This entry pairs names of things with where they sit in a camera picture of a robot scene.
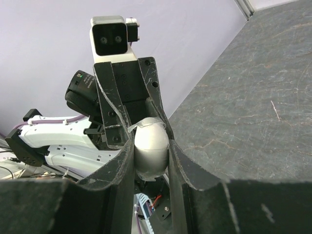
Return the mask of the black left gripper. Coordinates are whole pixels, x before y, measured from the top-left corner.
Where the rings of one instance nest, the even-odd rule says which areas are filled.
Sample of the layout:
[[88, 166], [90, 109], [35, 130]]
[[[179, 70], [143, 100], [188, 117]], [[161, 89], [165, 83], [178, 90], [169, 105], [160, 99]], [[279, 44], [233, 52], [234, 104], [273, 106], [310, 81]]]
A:
[[93, 66], [106, 143], [121, 149], [132, 138], [131, 122], [159, 117], [166, 124], [169, 139], [174, 133], [163, 109], [156, 61], [153, 57], [135, 61], [100, 62]]

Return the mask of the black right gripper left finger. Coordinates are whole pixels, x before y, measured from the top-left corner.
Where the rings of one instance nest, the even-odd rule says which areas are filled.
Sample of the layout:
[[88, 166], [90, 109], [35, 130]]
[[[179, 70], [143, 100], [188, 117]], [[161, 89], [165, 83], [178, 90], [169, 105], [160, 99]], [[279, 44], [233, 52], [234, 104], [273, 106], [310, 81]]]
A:
[[0, 183], [3, 234], [129, 234], [134, 206], [134, 140], [88, 177]]

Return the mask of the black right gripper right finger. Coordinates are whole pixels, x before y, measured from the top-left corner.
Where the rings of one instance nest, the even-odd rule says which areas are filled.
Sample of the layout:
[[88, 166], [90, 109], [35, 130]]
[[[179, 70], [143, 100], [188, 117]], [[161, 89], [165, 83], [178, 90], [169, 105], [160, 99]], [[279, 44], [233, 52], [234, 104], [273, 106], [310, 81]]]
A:
[[169, 184], [176, 234], [309, 234], [312, 182], [220, 179], [170, 141]]

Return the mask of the white oval case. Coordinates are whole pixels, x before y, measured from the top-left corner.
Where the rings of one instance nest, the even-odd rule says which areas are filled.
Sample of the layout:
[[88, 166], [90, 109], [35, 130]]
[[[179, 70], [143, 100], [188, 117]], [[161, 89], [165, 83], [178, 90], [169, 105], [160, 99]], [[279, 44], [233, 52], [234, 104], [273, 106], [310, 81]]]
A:
[[135, 170], [144, 181], [162, 176], [169, 163], [169, 137], [159, 117], [146, 117], [128, 128], [135, 131]]

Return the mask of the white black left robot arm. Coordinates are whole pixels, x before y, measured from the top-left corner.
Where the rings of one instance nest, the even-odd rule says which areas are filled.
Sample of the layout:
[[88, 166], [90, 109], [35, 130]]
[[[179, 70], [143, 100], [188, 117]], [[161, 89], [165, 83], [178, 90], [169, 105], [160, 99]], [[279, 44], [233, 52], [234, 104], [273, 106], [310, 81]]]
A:
[[173, 131], [163, 111], [153, 57], [101, 62], [94, 75], [78, 71], [66, 101], [78, 117], [44, 117], [30, 110], [5, 138], [30, 166], [62, 166], [94, 172], [134, 143], [134, 168], [145, 181], [162, 176], [169, 163]]

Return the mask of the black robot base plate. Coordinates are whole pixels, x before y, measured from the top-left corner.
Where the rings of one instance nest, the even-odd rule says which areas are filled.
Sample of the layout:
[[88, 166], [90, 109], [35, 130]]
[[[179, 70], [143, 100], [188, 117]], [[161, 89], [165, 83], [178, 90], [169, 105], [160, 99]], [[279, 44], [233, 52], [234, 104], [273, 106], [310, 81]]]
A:
[[[155, 234], [171, 234], [173, 232], [169, 178], [166, 174], [155, 181], [135, 180], [135, 195], [143, 193], [152, 201], [154, 209], [150, 222]], [[137, 228], [133, 216], [133, 228]]]

